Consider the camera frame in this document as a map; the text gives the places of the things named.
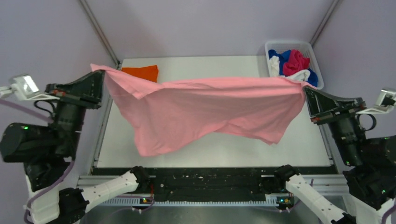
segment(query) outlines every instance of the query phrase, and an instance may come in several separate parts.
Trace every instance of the white tabletop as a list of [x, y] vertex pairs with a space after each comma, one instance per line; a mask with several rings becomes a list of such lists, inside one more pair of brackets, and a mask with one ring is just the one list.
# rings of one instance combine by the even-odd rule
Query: white tabletop
[[[265, 56], [139, 58], [125, 59], [122, 63], [123, 67], [150, 65], [158, 66], [159, 83], [209, 77], [268, 77]], [[306, 106], [277, 145], [211, 133], [176, 152], [142, 157], [134, 144], [134, 129], [113, 103], [97, 167], [278, 167], [285, 164], [330, 165], [319, 128], [311, 123]]]

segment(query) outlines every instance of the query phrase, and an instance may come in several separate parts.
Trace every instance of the magenta cloth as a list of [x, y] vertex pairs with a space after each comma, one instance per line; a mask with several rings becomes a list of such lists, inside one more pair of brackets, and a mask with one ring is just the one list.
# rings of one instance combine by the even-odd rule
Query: magenta cloth
[[308, 69], [309, 63], [309, 57], [304, 57], [298, 50], [292, 50], [289, 60], [283, 64], [283, 74], [285, 76], [294, 75], [301, 70]]
[[158, 84], [106, 66], [91, 67], [106, 70], [105, 84], [121, 115], [134, 127], [142, 156], [179, 150], [212, 132], [278, 143], [303, 108], [302, 87], [309, 85], [282, 77]]

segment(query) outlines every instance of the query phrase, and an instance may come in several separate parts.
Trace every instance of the black cable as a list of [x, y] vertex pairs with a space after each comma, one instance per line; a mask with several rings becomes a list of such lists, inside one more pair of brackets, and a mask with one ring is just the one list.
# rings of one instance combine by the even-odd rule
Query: black cable
[[[42, 107], [40, 107], [39, 105], [37, 105], [39, 102], [47, 102], [47, 103], [49, 103], [49, 105], [51, 105], [51, 107], [52, 107], [52, 112], [51, 112], [50, 110], [47, 110], [47, 109], [42, 108]], [[35, 108], [37, 108], [37, 109], [39, 109], [39, 110], [48, 112], [49, 115], [50, 115], [50, 117], [51, 117], [52, 119], [54, 118], [55, 105], [54, 105], [52, 102], [46, 101], [46, 100], [38, 100], [38, 101], [35, 101], [35, 102], [33, 103], [33, 105], [35, 106]]]

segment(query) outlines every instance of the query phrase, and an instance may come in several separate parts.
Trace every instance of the white laundry basket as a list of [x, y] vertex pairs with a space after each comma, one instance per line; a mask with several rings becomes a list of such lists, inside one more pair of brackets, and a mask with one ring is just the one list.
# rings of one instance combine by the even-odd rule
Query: white laundry basket
[[322, 74], [320, 73], [320, 69], [318, 66], [318, 62], [316, 61], [315, 54], [313, 53], [312, 46], [308, 42], [303, 41], [287, 41], [287, 40], [275, 40], [268, 41], [265, 43], [265, 55], [267, 58], [268, 71], [271, 74], [271, 66], [269, 64], [269, 50], [275, 50], [278, 54], [281, 54], [287, 50], [298, 50], [303, 54], [304, 57], [309, 57], [310, 60], [310, 69], [312, 69], [316, 75], [318, 76], [318, 90], [323, 89], [325, 84], [323, 83]]

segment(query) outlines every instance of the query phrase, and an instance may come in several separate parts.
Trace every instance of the orange cloth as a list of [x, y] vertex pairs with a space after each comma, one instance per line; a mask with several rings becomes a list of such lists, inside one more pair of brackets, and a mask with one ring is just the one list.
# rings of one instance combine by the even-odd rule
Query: orange cloth
[[143, 68], [122, 68], [121, 71], [155, 83], [157, 82], [158, 78], [158, 67], [156, 65]]

